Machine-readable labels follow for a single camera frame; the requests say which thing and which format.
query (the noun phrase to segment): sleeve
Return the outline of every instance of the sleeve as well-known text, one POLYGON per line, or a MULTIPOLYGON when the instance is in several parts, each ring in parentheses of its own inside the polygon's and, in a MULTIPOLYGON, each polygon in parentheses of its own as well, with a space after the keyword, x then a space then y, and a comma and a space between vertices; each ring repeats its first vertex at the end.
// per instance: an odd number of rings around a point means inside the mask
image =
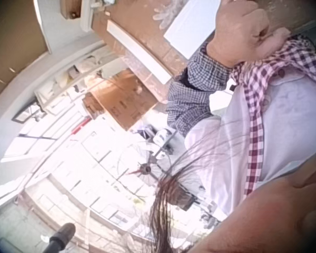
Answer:
POLYGON ((167 97, 167 124, 184 137, 198 122, 212 116, 210 95, 226 89, 231 72, 207 55, 206 46, 201 46, 187 68, 174 78, 167 97))

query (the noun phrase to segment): white paper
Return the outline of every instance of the white paper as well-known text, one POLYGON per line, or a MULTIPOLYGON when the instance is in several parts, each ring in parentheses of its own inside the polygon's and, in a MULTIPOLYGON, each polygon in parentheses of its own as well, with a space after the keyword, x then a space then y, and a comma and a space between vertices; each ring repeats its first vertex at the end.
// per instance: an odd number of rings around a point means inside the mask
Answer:
POLYGON ((190 0, 164 37, 189 59, 215 29, 220 0, 190 0))

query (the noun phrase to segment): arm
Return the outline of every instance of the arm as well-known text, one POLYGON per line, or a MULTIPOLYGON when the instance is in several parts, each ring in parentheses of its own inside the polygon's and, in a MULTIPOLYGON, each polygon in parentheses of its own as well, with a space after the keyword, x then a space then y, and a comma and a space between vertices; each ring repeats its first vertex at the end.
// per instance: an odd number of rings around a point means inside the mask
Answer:
POLYGON ((210 95, 226 88, 231 68, 209 57, 203 45, 187 68, 171 84, 166 112, 167 123, 183 136, 201 120, 212 116, 210 95))
POLYGON ((279 28, 265 36, 269 20, 254 1, 221 0, 215 26, 214 39, 190 59, 169 90, 167 123, 183 136, 212 115, 209 97, 225 89, 236 64, 266 58, 290 35, 287 29, 279 28))

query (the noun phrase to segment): wrist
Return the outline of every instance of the wrist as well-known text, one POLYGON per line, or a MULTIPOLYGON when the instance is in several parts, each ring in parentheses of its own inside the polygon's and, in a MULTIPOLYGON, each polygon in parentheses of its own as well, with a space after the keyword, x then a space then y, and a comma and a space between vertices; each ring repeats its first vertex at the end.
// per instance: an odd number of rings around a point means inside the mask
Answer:
POLYGON ((206 46, 207 55, 228 68, 233 68, 238 62, 229 60, 222 50, 218 49, 215 40, 210 41, 206 46))

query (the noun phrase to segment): cardboard box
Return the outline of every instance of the cardboard box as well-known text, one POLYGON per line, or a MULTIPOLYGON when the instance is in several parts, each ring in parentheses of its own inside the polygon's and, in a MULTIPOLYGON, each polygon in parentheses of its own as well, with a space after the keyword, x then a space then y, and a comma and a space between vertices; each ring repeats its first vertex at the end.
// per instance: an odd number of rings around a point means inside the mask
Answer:
POLYGON ((126 131, 157 104, 154 95, 129 69, 101 83, 91 93, 126 131))

